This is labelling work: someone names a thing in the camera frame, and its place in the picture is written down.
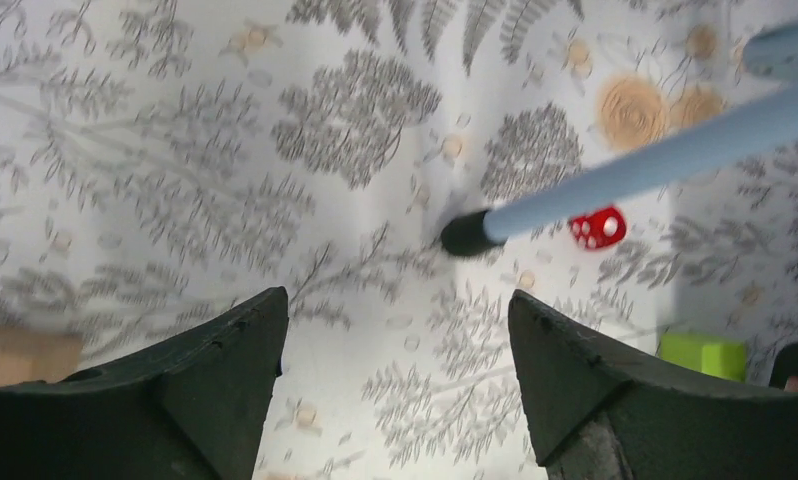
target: lime green cube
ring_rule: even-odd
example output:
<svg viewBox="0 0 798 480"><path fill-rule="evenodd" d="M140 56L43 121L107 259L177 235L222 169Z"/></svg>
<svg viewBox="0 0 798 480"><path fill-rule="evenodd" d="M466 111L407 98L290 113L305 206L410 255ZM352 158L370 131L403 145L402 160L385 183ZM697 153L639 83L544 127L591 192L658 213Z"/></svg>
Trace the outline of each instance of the lime green cube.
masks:
<svg viewBox="0 0 798 480"><path fill-rule="evenodd" d="M706 375L743 382L746 346L726 338L698 333L665 333L658 357Z"/></svg>

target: white fabric with botanical print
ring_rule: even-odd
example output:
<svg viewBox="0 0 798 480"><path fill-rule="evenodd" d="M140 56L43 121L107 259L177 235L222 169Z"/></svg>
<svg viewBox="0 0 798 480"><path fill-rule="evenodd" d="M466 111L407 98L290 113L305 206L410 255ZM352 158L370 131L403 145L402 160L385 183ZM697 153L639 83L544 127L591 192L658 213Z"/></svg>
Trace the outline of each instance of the white fabric with botanical print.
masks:
<svg viewBox="0 0 798 480"><path fill-rule="evenodd" d="M474 261L452 215L773 88L744 42L798 0L0 0L0 323L106 362L284 285L255 478L545 478L508 344L527 290L653 352L798 339L798 143Z"/></svg>

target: orange flower print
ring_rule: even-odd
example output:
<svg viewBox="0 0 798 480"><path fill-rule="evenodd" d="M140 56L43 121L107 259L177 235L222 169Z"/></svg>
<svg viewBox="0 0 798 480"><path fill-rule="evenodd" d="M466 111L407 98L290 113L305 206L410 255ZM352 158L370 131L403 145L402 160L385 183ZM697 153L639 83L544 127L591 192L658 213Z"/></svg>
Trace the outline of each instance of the orange flower print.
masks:
<svg viewBox="0 0 798 480"><path fill-rule="evenodd" d="M290 399L287 400L286 407L286 414L275 425L276 430L294 426L297 430L306 433L316 436L322 435L316 406L303 402L301 399L297 401Z"/></svg>
<svg viewBox="0 0 798 480"><path fill-rule="evenodd" d="M535 273L528 269L520 268L518 262L514 262L511 273L504 274L500 277L503 281L514 285L514 288L532 292L537 285L537 276Z"/></svg>
<svg viewBox="0 0 798 480"><path fill-rule="evenodd" d="M694 60L706 61L714 58L719 42L717 31L708 24L693 27L685 39L685 53Z"/></svg>
<svg viewBox="0 0 798 480"><path fill-rule="evenodd" d="M630 74L606 80L597 103L597 127L618 152L660 140L669 127L669 108L652 82Z"/></svg>
<svg viewBox="0 0 798 480"><path fill-rule="evenodd" d="M272 25L261 25L251 20L244 22L245 29L235 33L228 40L228 45L219 54L234 55L243 62L244 66L249 65L249 56L264 49L268 45L280 47L281 38L276 35L278 27Z"/></svg>
<svg viewBox="0 0 798 480"><path fill-rule="evenodd" d="M437 157L442 158L453 168L461 164L467 142L464 128L470 124L470 120L469 114L461 114L455 122L455 129L442 137L438 132L432 130L429 137L436 142L436 146L426 153L422 162L418 162L417 166L421 163L428 163Z"/></svg>
<svg viewBox="0 0 798 480"><path fill-rule="evenodd" d="M584 95L584 81L593 72L593 55L590 46L583 38L576 36L575 28L566 38L557 32L552 34L552 38L557 47L549 51L549 56L560 62L561 68L570 73L573 84L579 93Z"/></svg>
<svg viewBox="0 0 798 480"><path fill-rule="evenodd" d="M726 102L710 88L696 86L685 89L670 107L670 121L675 128L689 128L723 113Z"/></svg>

